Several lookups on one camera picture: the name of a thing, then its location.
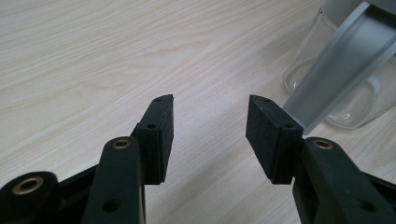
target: light wood grain surface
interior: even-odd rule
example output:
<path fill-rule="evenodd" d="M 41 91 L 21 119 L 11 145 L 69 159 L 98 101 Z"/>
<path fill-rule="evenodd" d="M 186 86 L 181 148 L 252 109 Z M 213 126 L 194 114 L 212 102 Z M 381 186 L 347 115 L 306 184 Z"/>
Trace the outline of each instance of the light wood grain surface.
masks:
<path fill-rule="evenodd" d="M 245 138 L 248 96 L 283 105 L 282 76 L 319 0 L 0 3 L 0 185 L 32 171 L 63 180 L 130 134 L 150 101 L 175 96 L 166 182 L 148 223 L 299 223 Z M 365 172 L 396 182 L 396 110 L 364 128 L 327 124 Z"/>

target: transparent plastic cup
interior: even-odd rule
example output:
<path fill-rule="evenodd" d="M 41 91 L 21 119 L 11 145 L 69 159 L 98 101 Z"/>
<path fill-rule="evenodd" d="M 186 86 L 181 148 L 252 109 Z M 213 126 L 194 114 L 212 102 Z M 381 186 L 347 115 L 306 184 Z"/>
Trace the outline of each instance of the transparent plastic cup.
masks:
<path fill-rule="evenodd" d="M 363 11 L 367 9 L 363 8 L 362 5 L 366 4 L 367 6 L 370 6 L 370 4 L 368 3 L 362 4 L 361 2 L 361 0 L 326 1 L 323 8 L 319 11 L 308 35 L 299 47 L 293 64 L 288 67 L 285 72 L 284 84 L 291 93 L 295 93 L 295 90 L 302 81 L 304 81 L 304 89 L 308 89 L 299 90 L 300 93 L 302 91 L 305 91 L 305 93 L 300 94 L 300 97 L 292 95 L 290 98 L 293 99 L 289 99 L 284 105 L 284 109 L 288 113 L 290 113 L 296 120 L 300 121 L 303 127 L 306 128 L 305 133 L 309 133 L 321 121 L 321 113 L 326 113 L 324 117 L 327 121 L 334 125 L 347 129 L 356 129 L 370 122 L 371 120 L 381 116 L 382 114 L 396 106 L 396 57 L 394 56 L 394 52 L 390 54 L 393 56 L 389 56 L 388 58 L 380 58 L 379 61 L 382 61 L 377 63 L 376 65 L 381 65 L 378 66 L 376 69 L 367 66 L 366 68 L 362 68 L 361 71 L 355 72 L 356 74 L 353 75 L 355 76 L 354 80 L 360 80 L 356 81 L 356 83 L 350 81 L 352 79 L 348 81 L 349 83 L 344 80 L 340 80 L 338 83 L 337 79 L 331 80 L 327 77 L 320 78 L 320 71 L 323 71 L 323 76 L 336 77 L 335 74 L 324 75 L 325 72 L 332 67 L 329 67 L 328 64 L 318 65 L 320 64 L 320 62 L 317 62 L 317 60 L 318 57 L 321 57 L 323 61 L 324 57 L 322 54 L 326 53 L 323 53 L 323 51 L 331 50 L 332 46 L 328 46 L 330 45 L 329 42 L 333 43 L 333 45 L 335 46 L 336 44 L 338 44 L 337 41 L 342 41 L 343 37 L 337 33 L 337 30 L 341 24 L 343 25 L 344 29 L 342 31 L 343 34 L 348 34 L 348 32 L 350 32 L 346 30 L 347 28 L 357 27 L 357 25 L 350 25 L 352 24 L 352 22 L 357 21 L 360 15 L 359 13 L 355 12 L 355 8 L 357 6 L 360 6 L 362 8 L 361 13 L 363 13 Z M 356 18 L 351 18 L 352 16 L 349 15 L 352 13 L 352 11 L 355 13 Z M 346 21 L 346 18 L 349 19 L 349 26 L 348 24 L 344 23 L 344 21 Z M 377 25 L 374 23 L 374 25 L 372 25 L 373 32 L 375 32 L 377 28 L 376 26 L 381 25 L 382 24 Z M 375 33 L 372 35 L 374 37 L 370 36 L 370 38 L 375 39 Z M 360 39 L 364 38 L 366 38 L 366 36 L 360 36 L 360 38 L 355 38 L 355 40 L 358 40 L 357 42 L 360 42 Z M 362 48 L 355 49 L 364 50 L 365 48 L 370 47 L 362 45 Z M 358 52 L 356 52 L 356 54 L 356 57 L 360 57 L 360 54 Z M 344 63 L 346 64 L 346 66 L 348 66 L 349 61 L 348 58 L 346 58 L 345 60 L 337 63 Z M 333 64 L 333 66 L 340 66 L 341 69 L 338 69 L 336 71 L 348 71 L 347 69 L 343 70 L 343 65 L 337 63 Z M 316 65 L 316 72 L 312 71 L 315 70 L 312 68 L 314 64 Z M 354 62 L 354 64 L 356 64 L 357 66 L 361 66 L 361 64 L 356 63 L 356 61 Z M 337 100 L 332 103 L 329 102 L 329 104 L 331 105 L 330 107 L 320 109 L 320 111 L 317 110 L 316 112 L 312 112 L 312 110 L 315 110 L 314 107 L 323 107 L 323 105 L 318 104 L 318 102 L 320 101 L 319 98 L 321 97 L 321 91 L 312 91 L 312 94 L 315 95 L 311 96 L 309 95 L 309 89 L 314 90 L 315 85 L 317 83 L 319 84 L 321 80 L 325 79 L 329 80 L 329 82 L 328 86 L 326 86 L 325 83 L 322 83 L 324 91 L 330 92 L 328 89 L 332 89 L 332 91 L 340 91 L 342 93 L 333 95 L 333 98 L 337 97 Z M 345 85 L 345 87 L 343 89 L 335 88 L 334 85 L 338 84 Z M 306 103 L 302 98 L 306 98 L 307 101 L 312 101 L 313 103 Z"/>

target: wooden table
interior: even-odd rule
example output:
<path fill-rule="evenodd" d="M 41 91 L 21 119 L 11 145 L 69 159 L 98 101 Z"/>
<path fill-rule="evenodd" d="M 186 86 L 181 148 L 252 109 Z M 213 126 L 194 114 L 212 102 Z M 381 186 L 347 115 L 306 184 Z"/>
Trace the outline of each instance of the wooden table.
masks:
<path fill-rule="evenodd" d="M 175 96 L 166 182 L 147 187 L 148 223 L 298 223 L 290 186 L 272 186 L 245 138 L 248 96 L 283 105 L 285 68 L 321 1 L 2 1 L 0 185 L 32 171 L 59 180 L 130 134 L 150 101 Z M 339 143 L 396 182 L 396 110 Z"/>

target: clear plastic container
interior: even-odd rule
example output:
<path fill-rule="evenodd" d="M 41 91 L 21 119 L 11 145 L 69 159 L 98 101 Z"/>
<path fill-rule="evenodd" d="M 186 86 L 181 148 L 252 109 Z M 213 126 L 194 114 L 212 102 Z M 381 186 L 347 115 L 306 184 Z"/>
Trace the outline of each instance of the clear plastic container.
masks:
<path fill-rule="evenodd" d="M 311 82 L 310 84 L 307 84 L 307 81 L 305 80 L 304 88 L 314 89 L 315 84 L 321 79 L 319 74 L 320 68 L 318 70 L 318 66 L 320 65 L 316 64 L 317 72 L 315 73 L 311 71 L 313 64 L 318 63 L 317 58 L 319 57 L 319 55 L 323 54 L 322 51 L 329 50 L 330 48 L 328 46 L 329 42 L 335 43 L 343 38 L 340 37 L 340 35 L 338 37 L 335 35 L 337 33 L 338 26 L 344 22 L 344 20 L 349 16 L 351 11 L 353 11 L 353 9 L 355 9 L 355 7 L 361 2 L 362 1 L 344 0 L 343 1 L 343 4 L 345 4 L 344 6 L 339 5 L 340 0 L 328 0 L 325 2 L 324 10 L 321 9 L 319 11 L 317 18 L 315 19 L 307 37 L 304 39 L 303 43 L 301 44 L 297 52 L 293 64 L 286 70 L 286 73 L 284 75 L 284 84 L 290 92 L 294 92 L 296 90 L 296 88 L 304 80 L 306 74 L 308 73 L 309 76 L 311 76 L 310 77 L 311 80 L 314 80 L 312 79 L 312 76 L 317 76 L 317 77 L 315 77 L 316 78 L 315 81 Z M 358 18 L 359 13 L 356 12 L 354 13 L 357 15 L 356 18 L 350 18 L 350 16 L 348 17 L 348 19 L 350 20 L 350 24 L 352 24 L 352 22 L 354 22 Z M 347 32 L 350 32 L 350 31 L 346 31 L 345 27 L 347 27 L 347 24 L 343 24 L 343 26 L 344 26 L 343 34 L 347 34 Z M 386 59 L 386 61 L 387 62 L 378 63 L 381 64 L 381 66 L 377 69 L 372 69 L 370 66 L 364 68 L 365 70 L 362 69 L 361 73 L 364 73 L 364 71 L 371 72 L 368 75 L 361 76 L 360 74 L 358 74 L 358 72 L 356 72 L 356 75 L 354 76 L 356 76 L 357 80 L 359 80 L 359 78 L 360 79 L 363 78 L 363 80 L 357 85 L 355 85 L 356 83 L 355 84 L 351 83 L 351 81 L 349 81 L 350 84 L 346 83 L 345 81 L 340 81 L 340 85 L 346 85 L 346 84 L 349 85 L 345 87 L 345 89 L 348 89 L 347 91 L 343 91 L 344 89 L 336 89 L 334 87 L 327 88 L 325 85 L 322 85 L 322 87 L 326 89 L 325 91 L 328 91 L 327 89 L 333 89 L 334 91 L 343 91 L 342 95 L 339 97 L 336 94 L 334 95 L 334 97 L 337 96 L 338 98 L 336 100 L 336 103 L 332 103 L 331 108 L 326 108 L 326 109 L 323 108 L 320 111 L 318 110 L 317 112 L 313 112 L 310 114 L 309 112 L 313 110 L 312 108 L 313 106 L 323 107 L 323 105 L 318 104 L 320 99 L 318 99 L 318 102 L 312 103 L 310 105 L 310 104 L 300 104 L 300 102 L 304 100 L 301 98 L 308 96 L 307 98 L 311 98 L 311 100 L 315 98 L 314 100 L 316 100 L 317 98 L 321 97 L 320 90 L 315 93 L 313 92 L 313 94 L 316 94 L 317 96 L 309 96 L 309 91 L 305 90 L 304 94 L 300 94 L 301 95 L 300 98 L 294 97 L 292 95 L 294 99 L 290 99 L 291 102 L 288 101 L 285 104 L 284 109 L 288 111 L 288 113 L 290 113 L 296 120 L 300 121 L 303 127 L 306 128 L 305 133 L 309 133 L 313 128 L 315 128 L 315 126 L 319 123 L 318 120 L 321 120 L 320 113 L 323 111 L 326 112 L 325 114 L 326 120 L 332 124 L 348 129 L 359 128 L 362 125 L 366 124 L 367 122 L 384 114 L 385 112 L 387 112 L 389 109 L 393 108 L 396 105 L 396 57 L 394 55 L 392 57 L 389 56 Z M 329 68 L 331 68 L 327 64 L 322 65 L 321 67 L 323 69 L 326 69 L 326 71 L 329 70 Z M 328 78 L 327 80 L 330 80 L 329 81 L 330 86 L 334 84 L 335 85 L 338 84 L 337 80 L 331 80 Z M 317 116 L 318 118 L 308 120 L 306 118 L 302 118 L 304 116 L 308 116 L 308 117 Z"/>

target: screw hole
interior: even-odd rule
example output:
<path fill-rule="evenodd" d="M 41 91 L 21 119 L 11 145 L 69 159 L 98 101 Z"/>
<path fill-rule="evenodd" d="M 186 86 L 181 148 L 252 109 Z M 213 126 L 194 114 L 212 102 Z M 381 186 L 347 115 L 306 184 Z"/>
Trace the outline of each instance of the screw hole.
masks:
<path fill-rule="evenodd" d="M 358 199 L 358 207 L 367 211 L 367 212 L 371 212 L 371 213 L 376 212 L 375 205 L 373 205 L 372 203 L 370 203 L 367 200 Z"/>
<path fill-rule="evenodd" d="M 314 141 L 314 145 L 323 149 L 332 149 L 332 144 L 324 140 L 316 140 Z"/>
<path fill-rule="evenodd" d="M 131 145 L 131 142 L 125 139 L 121 139 L 115 143 L 113 143 L 113 147 L 115 149 L 123 149 Z"/>
<path fill-rule="evenodd" d="M 41 176 L 30 177 L 17 184 L 12 192 L 17 195 L 27 194 L 39 189 L 43 183 L 44 179 Z"/>
<path fill-rule="evenodd" d="M 121 201 L 118 199 L 110 199 L 103 204 L 103 211 L 112 213 L 117 211 L 121 206 Z"/>

